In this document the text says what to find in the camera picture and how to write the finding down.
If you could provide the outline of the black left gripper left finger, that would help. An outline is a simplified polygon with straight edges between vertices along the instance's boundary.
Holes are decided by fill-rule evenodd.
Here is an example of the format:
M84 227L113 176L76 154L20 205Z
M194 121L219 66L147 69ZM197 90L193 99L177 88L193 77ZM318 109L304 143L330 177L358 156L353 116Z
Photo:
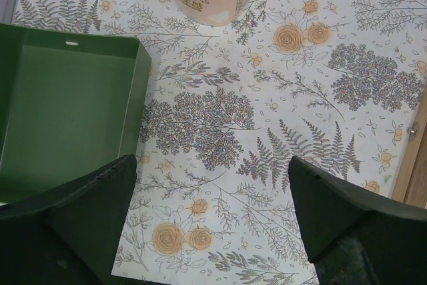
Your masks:
M136 181L123 156L1 206L2 284L117 284L111 275Z

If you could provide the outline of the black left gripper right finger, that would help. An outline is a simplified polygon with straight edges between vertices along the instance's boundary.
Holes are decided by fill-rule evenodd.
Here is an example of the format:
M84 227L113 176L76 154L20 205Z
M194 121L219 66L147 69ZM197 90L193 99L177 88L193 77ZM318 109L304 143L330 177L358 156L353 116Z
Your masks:
M320 284L425 284L426 210L385 198L294 156L290 189Z

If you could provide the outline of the wooden chess board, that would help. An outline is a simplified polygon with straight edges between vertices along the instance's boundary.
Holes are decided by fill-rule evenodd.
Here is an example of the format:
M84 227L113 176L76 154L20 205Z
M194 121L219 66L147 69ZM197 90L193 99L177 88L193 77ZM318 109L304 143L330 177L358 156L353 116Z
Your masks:
M406 133L408 140L392 199L426 209L426 87Z

